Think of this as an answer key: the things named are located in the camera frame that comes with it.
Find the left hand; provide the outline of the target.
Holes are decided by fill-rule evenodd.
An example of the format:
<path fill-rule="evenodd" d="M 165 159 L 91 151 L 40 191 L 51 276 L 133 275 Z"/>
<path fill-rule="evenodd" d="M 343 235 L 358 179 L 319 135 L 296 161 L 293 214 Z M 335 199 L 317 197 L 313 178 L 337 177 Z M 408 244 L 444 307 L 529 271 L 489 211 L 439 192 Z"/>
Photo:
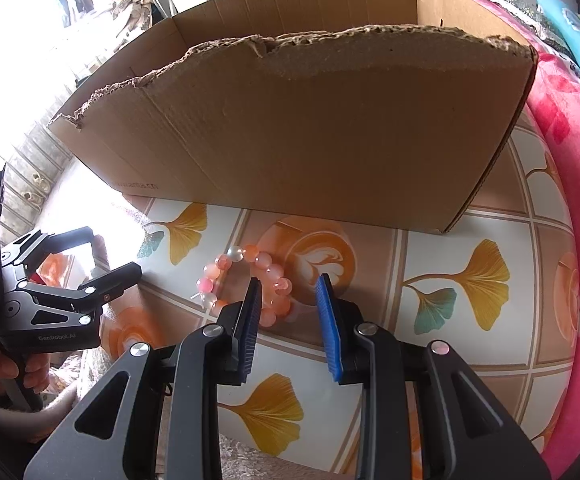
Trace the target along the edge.
<path fill-rule="evenodd" d="M 40 393 L 49 386 L 49 354 L 32 354 L 28 356 L 25 373 L 24 387 L 32 389 L 34 393 Z M 14 361 L 0 352 L 0 394 L 5 394 L 2 380 L 16 379 L 18 377 L 18 367 Z"/>

